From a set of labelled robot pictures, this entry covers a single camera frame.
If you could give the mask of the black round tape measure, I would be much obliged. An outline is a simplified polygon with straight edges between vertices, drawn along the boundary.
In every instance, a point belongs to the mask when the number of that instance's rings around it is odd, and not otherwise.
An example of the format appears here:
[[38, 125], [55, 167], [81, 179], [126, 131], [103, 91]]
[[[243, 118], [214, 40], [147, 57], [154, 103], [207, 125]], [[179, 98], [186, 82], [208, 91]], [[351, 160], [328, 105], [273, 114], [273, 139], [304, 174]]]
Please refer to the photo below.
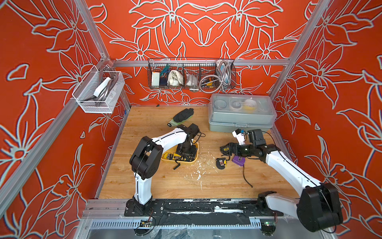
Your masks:
[[227, 165], [227, 159], [226, 158], [222, 157], [222, 158], [216, 159], [216, 167], [219, 170], [224, 170], [226, 168], [226, 165]]

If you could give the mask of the yellow black tape measure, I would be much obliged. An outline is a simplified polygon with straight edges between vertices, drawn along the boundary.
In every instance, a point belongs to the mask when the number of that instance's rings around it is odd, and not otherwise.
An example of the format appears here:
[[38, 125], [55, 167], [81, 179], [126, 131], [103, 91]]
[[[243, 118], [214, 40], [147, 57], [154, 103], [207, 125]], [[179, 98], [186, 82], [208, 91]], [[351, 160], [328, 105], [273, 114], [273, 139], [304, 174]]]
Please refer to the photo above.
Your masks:
[[171, 153], [171, 152], [166, 152], [162, 157], [163, 160], [174, 160], [174, 161], [178, 160], [179, 158], [181, 158], [180, 155], [176, 153]]

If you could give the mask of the purple tape measure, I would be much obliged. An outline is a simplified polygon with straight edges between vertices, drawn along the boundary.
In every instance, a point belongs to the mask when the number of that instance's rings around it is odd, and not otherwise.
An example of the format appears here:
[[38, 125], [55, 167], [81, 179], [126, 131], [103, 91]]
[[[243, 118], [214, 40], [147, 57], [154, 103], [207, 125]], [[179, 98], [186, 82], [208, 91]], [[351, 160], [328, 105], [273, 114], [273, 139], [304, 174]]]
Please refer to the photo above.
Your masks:
[[244, 181], [251, 187], [253, 188], [253, 185], [246, 179], [245, 177], [245, 158], [240, 157], [240, 156], [234, 156], [232, 159], [232, 162], [240, 167], [242, 167], [242, 174], [243, 174], [243, 179]]

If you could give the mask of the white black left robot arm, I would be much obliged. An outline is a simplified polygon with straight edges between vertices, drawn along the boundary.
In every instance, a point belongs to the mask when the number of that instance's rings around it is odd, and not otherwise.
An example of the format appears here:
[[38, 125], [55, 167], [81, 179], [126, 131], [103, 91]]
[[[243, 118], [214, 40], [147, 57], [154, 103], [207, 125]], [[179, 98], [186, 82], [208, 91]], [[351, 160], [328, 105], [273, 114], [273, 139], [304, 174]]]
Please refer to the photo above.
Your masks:
[[204, 136], [193, 123], [188, 127], [181, 124], [159, 137], [143, 137], [129, 161], [135, 180], [134, 202], [146, 206], [152, 200], [152, 178], [161, 160], [175, 162], [175, 169], [181, 163], [195, 162], [199, 154], [199, 139]]

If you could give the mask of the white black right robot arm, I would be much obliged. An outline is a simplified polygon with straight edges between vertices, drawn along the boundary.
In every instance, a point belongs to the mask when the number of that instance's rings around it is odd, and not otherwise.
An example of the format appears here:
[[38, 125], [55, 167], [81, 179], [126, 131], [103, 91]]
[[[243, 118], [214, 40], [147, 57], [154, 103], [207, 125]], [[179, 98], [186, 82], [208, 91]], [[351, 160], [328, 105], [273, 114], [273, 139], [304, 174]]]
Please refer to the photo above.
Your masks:
[[260, 160], [279, 173], [299, 195], [296, 199], [275, 191], [261, 193], [257, 199], [260, 214], [281, 212], [298, 219], [310, 232], [327, 231], [343, 223], [339, 192], [334, 185], [320, 182], [289, 160], [275, 144], [266, 143], [260, 129], [248, 132], [237, 129], [232, 134], [237, 142], [221, 146], [223, 155]]

